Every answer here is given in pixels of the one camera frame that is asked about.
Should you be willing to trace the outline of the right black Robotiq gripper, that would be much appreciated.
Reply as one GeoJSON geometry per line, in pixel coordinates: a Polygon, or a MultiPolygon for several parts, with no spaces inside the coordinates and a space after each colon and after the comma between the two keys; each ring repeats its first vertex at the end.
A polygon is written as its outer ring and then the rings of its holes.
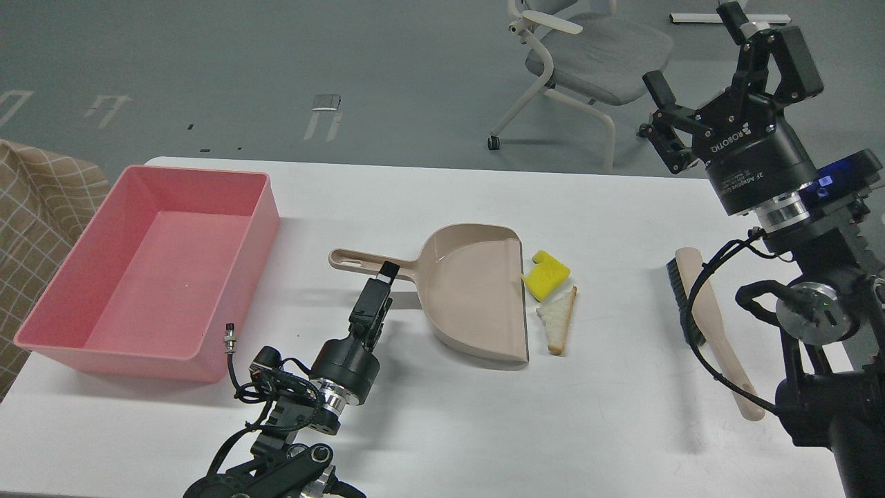
{"type": "Polygon", "coordinates": [[[672,174],[704,167],[722,207],[735,215],[817,178],[778,109],[822,94],[824,84],[799,26],[751,22],[739,2],[720,2],[717,13],[740,47],[729,97],[689,109],[677,104],[661,70],[647,72],[642,81],[655,111],[637,134],[672,174]]]}

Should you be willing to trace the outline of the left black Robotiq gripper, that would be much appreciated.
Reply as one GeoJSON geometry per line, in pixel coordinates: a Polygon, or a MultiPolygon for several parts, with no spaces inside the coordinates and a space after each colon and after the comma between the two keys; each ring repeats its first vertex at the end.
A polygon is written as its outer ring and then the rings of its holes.
{"type": "Polygon", "coordinates": [[[326,380],[344,388],[348,403],[366,403],[380,371],[380,362],[367,350],[374,350],[384,325],[392,297],[390,289],[400,266],[383,261],[377,277],[366,282],[351,311],[348,332],[354,338],[332,338],[323,344],[310,366],[310,380],[326,380]]]}

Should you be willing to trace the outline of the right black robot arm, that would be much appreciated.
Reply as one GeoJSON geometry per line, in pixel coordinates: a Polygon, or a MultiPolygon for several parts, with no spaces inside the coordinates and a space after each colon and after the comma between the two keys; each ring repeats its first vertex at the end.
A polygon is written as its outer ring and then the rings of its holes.
{"type": "Polygon", "coordinates": [[[798,26],[753,22],[737,2],[720,2],[718,16],[739,47],[730,85],[699,109],[679,105],[660,71],[645,73],[655,103],[639,135],[677,174],[703,166],[726,212],[754,212],[759,226],[726,243],[697,277],[669,264],[684,335],[697,359],[700,291],[728,259],[763,240],[769,259],[790,253],[801,274],[789,284],[763,280],[736,291],[737,305],[778,329],[785,379],[774,403],[711,375],[780,419],[797,447],[832,452],[847,497],[883,495],[883,353],[856,371],[835,372],[823,350],[870,331],[883,345],[883,263],[859,225],[865,198],[881,180],[869,149],[816,168],[784,111],[823,91],[798,26]]]}

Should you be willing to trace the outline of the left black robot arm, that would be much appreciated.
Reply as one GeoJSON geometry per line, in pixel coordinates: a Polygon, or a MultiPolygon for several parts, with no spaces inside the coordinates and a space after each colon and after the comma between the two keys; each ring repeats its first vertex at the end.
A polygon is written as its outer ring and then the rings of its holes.
{"type": "Polygon", "coordinates": [[[237,400],[260,404],[246,423],[219,448],[205,476],[187,497],[361,497],[363,492],[336,476],[334,450],[325,443],[297,443],[303,429],[334,435],[345,406],[366,401],[380,370],[374,348],[392,304],[390,290],[400,268],[385,261],[372,271],[348,319],[348,335],[326,341],[312,366],[300,374],[274,347],[263,347],[241,384],[233,357],[235,328],[225,326],[227,370],[237,400]]]}

